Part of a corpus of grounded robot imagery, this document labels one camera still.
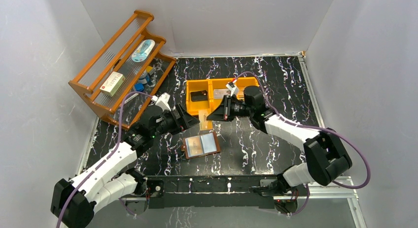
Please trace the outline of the tan gold credit card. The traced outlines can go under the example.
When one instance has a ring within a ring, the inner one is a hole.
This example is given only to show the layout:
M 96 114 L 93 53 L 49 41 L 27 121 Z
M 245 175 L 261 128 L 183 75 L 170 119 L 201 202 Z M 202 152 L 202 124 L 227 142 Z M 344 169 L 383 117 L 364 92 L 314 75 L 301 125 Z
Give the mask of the tan gold credit card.
M 200 131 L 213 129 L 212 121 L 207 119 L 207 116 L 209 114 L 210 114 L 209 109 L 202 109 L 198 111 L 198 116 L 199 116 L 199 121 L 200 121 L 200 124 L 199 124 Z

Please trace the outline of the orange leather card holder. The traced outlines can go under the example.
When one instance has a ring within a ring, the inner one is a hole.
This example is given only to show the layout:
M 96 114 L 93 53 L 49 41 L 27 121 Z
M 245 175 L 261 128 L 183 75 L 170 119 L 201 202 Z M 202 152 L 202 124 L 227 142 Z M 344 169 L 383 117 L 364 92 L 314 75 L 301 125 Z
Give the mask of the orange leather card holder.
M 215 132 L 184 138 L 181 150 L 187 159 L 216 154 L 221 151 Z

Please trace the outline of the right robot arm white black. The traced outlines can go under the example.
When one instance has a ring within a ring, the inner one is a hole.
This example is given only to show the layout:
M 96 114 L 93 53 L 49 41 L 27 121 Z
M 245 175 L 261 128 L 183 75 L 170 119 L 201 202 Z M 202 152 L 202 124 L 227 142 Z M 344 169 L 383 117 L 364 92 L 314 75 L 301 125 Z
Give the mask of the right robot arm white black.
M 230 122 L 236 117 L 248 117 L 256 129 L 277 136 L 304 153 L 305 162 L 287 168 L 270 185 L 270 188 L 277 188 L 283 195 L 291 195 L 301 184 L 317 182 L 327 186 L 352 166 L 341 140 L 329 129 L 299 127 L 297 123 L 277 114 L 266 105 L 260 87 L 246 87 L 243 100 L 224 95 L 207 120 Z

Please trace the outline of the grey card in bin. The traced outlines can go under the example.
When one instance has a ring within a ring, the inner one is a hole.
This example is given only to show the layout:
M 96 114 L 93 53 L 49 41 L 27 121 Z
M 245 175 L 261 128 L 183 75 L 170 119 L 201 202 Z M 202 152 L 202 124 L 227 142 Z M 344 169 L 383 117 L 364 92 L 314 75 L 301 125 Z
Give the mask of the grey card in bin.
M 228 89 L 214 89 L 213 90 L 213 99 L 223 99 L 224 95 L 230 95 L 230 90 Z

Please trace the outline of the yellow bin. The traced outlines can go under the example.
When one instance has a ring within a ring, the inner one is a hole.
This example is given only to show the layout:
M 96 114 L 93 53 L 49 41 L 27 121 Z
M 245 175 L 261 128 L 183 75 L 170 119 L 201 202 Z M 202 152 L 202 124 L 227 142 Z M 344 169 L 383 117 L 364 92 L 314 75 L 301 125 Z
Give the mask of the yellow bin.
M 248 86 L 259 86 L 255 77 L 240 77 L 237 79 L 235 86 L 238 88 L 237 99 L 244 99 L 244 89 Z
M 218 78 L 211 80 L 211 93 L 210 100 L 211 111 L 213 112 L 221 103 L 223 96 L 230 94 L 230 90 L 226 85 L 231 82 L 233 78 Z
M 200 110 L 210 109 L 209 80 L 186 81 L 186 110 L 196 116 Z

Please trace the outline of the yellow middle bin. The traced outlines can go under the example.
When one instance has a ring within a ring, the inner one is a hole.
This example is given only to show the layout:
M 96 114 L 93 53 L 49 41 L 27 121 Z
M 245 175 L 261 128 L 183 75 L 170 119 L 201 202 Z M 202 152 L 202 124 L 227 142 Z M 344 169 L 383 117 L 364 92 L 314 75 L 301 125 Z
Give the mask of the yellow middle bin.
M 230 94 L 230 90 L 226 85 L 231 82 L 233 78 L 218 78 L 211 80 L 211 93 L 210 100 L 211 111 L 213 112 L 221 103 L 223 96 Z

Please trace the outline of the yellow right bin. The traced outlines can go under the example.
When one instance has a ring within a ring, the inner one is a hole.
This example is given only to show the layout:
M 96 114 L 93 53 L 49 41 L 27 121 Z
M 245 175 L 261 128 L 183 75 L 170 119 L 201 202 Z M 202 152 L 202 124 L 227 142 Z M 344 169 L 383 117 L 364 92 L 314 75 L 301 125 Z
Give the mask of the yellow right bin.
M 244 89 L 248 86 L 259 86 L 255 77 L 240 77 L 237 79 L 235 86 L 238 88 L 237 99 L 244 99 Z

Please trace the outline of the blue small cube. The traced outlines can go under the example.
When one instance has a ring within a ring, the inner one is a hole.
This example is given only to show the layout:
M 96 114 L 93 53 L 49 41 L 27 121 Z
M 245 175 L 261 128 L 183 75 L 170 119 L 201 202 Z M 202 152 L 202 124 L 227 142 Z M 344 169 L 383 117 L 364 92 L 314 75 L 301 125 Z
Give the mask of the blue small cube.
M 144 90 L 144 85 L 143 85 L 142 83 L 136 83 L 136 84 L 133 86 L 133 89 L 134 89 L 134 91 L 136 91 L 136 92 L 143 92 L 143 90 Z

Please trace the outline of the blue white tape roll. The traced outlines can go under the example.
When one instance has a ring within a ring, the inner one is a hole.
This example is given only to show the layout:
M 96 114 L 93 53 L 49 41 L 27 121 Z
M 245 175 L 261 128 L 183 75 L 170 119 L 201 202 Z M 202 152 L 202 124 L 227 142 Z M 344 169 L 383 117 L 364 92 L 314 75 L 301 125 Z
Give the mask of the blue white tape roll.
M 147 70 L 144 70 L 138 79 L 138 83 L 145 85 L 145 84 L 148 84 L 149 82 L 150 82 L 150 75 Z

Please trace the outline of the white marker pen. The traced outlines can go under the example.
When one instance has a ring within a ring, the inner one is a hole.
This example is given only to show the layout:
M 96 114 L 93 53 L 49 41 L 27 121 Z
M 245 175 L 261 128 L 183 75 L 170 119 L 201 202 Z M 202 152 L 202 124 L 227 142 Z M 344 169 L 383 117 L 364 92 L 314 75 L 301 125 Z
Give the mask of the white marker pen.
M 124 104 L 127 104 L 138 95 L 139 95 L 138 93 L 133 93 L 132 95 L 130 95 L 128 98 L 125 99 Z

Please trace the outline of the yellow small block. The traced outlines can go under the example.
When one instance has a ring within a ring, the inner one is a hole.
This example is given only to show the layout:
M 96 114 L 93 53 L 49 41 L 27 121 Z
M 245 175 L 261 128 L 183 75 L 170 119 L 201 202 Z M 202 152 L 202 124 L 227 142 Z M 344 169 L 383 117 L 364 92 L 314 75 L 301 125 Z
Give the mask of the yellow small block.
M 152 66 L 147 66 L 146 71 L 149 75 L 153 75 L 155 73 L 156 69 Z

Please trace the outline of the white blue oval case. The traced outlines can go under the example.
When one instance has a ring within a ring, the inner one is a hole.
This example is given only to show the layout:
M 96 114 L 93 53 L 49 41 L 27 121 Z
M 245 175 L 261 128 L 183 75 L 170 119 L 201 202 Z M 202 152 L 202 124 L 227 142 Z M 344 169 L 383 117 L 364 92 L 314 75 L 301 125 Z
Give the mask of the white blue oval case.
M 142 41 L 141 44 L 137 47 L 137 49 L 132 53 L 131 60 L 136 63 L 145 61 L 148 58 L 154 46 L 155 41 L 152 39 L 146 39 Z

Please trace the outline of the white red box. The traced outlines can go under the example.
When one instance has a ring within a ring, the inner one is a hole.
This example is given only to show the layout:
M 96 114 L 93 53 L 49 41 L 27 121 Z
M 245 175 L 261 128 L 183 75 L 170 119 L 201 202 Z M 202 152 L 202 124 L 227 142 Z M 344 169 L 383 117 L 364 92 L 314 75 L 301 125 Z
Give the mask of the white red box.
M 122 73 L 113 71 L 100 87 L 101 93 L 113 97 L 125 81 Z

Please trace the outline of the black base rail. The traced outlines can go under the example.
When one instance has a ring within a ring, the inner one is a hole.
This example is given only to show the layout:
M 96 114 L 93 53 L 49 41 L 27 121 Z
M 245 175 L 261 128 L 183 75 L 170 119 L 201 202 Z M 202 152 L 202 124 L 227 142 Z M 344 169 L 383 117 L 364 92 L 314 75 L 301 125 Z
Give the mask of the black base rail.
M 286 214 L 302 206 L 307 195 L 303 185 L 286 192 L 270 185 L 275 175 L 150 176 L 142 193 L 122 198 L 136 210 L 171 207 L 256 207 Z

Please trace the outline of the aluminium frame rail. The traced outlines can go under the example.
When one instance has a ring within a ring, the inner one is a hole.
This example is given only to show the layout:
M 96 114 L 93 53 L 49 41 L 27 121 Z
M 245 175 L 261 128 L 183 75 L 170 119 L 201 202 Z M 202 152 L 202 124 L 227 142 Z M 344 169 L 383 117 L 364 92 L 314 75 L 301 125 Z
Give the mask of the aluminium frame rail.
M 51 212 L 58 224 L 84 228 L 101 209 L 121 200 L 143 202 L 146 209 L 169 207 L 243 207 L 277 209 L 284 215 L 302 210 L 306 198 L 345 198 L 356 227 L 366 226 L 357 193 L 341 185 L 328 187 L 314 183 L 283 189 L 273 176 L 143 176 L 122 173 L 101 181 L 80 176 L 60 180 L 54 188 Z

